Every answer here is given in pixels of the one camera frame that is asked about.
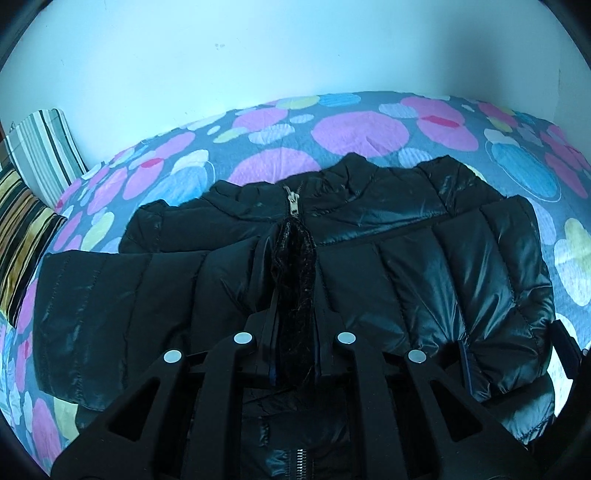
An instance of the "bed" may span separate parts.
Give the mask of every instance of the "bed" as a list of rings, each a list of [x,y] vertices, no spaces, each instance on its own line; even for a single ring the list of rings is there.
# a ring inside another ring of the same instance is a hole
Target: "bed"
[[[275,182],[335,164],[355,151],[378,166],[410,168],[450,155],[507,196],[533,205],[551,272],[557,317],[580,346],[591,343],[591,166],[557,126],[463,98],[337,93],[230,111],[141,141],[77,179],[56,212],[69,220],[48,251],[115,253],[135,210],[179,205],[214,182]],[[0,410],[27,452],[49,471],[78,435],[76,405],[41,392],[31,357],[37,275],[16,328],[0,319]],[[556,353],[556,412],[570,381]]]

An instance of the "jacket collar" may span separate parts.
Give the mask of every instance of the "jacket collar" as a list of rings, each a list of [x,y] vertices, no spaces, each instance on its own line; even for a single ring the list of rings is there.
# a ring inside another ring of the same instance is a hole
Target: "jacket collar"
[[[330,209],[359,197],[372,183],[379,167],[356,153],[320,171],[293,175],[275,184],[234,185],[224,180],[213,184],[203,198],[228,215],[249,220],[279,220],[287,213],[284,186],[300,195],[300,203],[313,200],[314,209]]]

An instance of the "striped pillow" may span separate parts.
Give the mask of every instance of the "striped pillow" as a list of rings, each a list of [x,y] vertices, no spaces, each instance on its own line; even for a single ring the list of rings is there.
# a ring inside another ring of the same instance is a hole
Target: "striped pillow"
[[[0,313],[11,325],[39,260],[66,220],[33,195],[13,166],[0,172]]]
[[[9,160],[33,193],[51,208],[68,186],[88,171],[58,109],[32,113],[4,143],[0,161],[6,157],[4,163]]]

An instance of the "zipper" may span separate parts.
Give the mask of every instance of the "zipper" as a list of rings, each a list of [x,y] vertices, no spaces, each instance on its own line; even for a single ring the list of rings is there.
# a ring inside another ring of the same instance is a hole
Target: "zipper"
[[[287,192],[287,200],[290,205],[290,215],[297,217],[300,214],[300,207],[298,205],[300,195],[296,192],[292,192],[287,185],[283,185],[283,188],[285,188],[285,191]]]
[[[308,454],[299,449],[295,454],[295,480],[308,480]]]

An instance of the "metal zipper teeth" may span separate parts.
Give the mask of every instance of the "metal zipper teeth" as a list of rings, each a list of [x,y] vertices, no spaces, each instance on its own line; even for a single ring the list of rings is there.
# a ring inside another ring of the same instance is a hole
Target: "metal zipper teeth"
[[[299,449],[295,457],[295,480],[307,480],[308,458],[305,450]]]

